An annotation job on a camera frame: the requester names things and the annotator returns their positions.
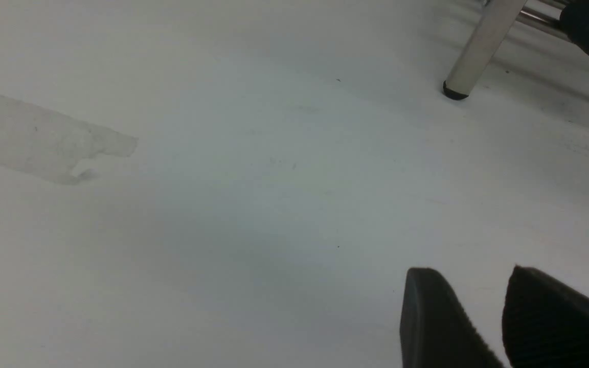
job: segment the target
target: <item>gray mark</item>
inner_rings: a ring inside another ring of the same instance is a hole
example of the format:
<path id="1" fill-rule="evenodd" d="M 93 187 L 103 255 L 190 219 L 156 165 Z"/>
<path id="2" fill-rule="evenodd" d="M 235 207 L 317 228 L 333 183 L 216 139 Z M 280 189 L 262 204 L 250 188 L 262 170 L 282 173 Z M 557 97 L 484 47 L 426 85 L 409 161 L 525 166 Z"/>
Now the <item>gray mark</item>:
<path id="1" fill-rule="evenodd" d="M 0 96 L 0 166 L 58 184 L 73 185 L 92 173 L 72 175 L 84 158 L 131 156 L 138 138 L 31 103 Z"/>

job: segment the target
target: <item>rubber foot cap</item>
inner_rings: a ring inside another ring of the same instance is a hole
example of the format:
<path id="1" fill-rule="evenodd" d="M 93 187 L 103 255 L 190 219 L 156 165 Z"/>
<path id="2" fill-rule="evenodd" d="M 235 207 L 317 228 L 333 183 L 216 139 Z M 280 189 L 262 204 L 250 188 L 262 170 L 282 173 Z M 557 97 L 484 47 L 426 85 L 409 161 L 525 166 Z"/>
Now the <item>rubber foot cap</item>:
<path id="1" fill-rule="evenodd" d="M 442 91 L 444 92 L 445 96 L 456 101 L 465 100 L 465 98 L 469 96 L 468 94 L 457 93 L 456 91 L 450 90 L 447 88 L 447 82 L 442 83 Z"/>

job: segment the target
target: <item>metal rod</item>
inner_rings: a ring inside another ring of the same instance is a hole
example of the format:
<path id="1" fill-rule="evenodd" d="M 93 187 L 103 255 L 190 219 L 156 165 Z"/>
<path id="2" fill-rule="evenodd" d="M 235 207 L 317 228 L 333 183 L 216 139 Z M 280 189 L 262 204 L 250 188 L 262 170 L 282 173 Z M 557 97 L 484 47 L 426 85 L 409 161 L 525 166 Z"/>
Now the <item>metal rod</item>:
<path id="1" fill-rule="evenodd" d="M 519 12 L 517 20 L 519 23 L 524 23 L 536 30 L 541 30 L 545 33 L 556 36 L 559 39 L 570 42 L 568 36 L 565 35 L 565 32 L 560 28 L 559 21 L 550 16 L 544 15 L 541 12 L 524 7 L 522 11 Z"/>
<path id="2" fill-rule="evenodd" d="M 559 10 L 563 10 L 568 4 L 568 0 L 539 0 L 541 3 L 547 4 Z"/>

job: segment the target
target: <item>chair leg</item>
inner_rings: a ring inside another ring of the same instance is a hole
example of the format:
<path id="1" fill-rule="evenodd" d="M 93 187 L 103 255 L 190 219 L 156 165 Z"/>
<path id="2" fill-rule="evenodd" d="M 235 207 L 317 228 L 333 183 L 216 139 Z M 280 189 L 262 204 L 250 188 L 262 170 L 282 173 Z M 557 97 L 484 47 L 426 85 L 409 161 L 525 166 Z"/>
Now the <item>chair leg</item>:
<path id="1" fill-rule="evenodd" d="M 526 0 L 491 0 L 486 5 L 479 25 L 444 81 L 447 97 L 462 100 L 469 95 L 525 3 Z"/>

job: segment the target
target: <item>white floor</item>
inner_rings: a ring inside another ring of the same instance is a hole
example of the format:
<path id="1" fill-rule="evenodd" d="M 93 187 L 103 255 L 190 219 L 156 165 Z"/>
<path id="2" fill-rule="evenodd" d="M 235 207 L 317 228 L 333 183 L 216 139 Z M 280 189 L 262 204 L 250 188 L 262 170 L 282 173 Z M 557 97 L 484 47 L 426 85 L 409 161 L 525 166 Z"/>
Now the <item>white floor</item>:
<path id="1" fill-rule="evenodd" d="M 400 366 L 406 270 L 501 358 L 516 263 L 589 295 L 589 59 L 457 0 L 0 0 L 0 95 L 139 138 L 0 166 L 0 367 Z"/>

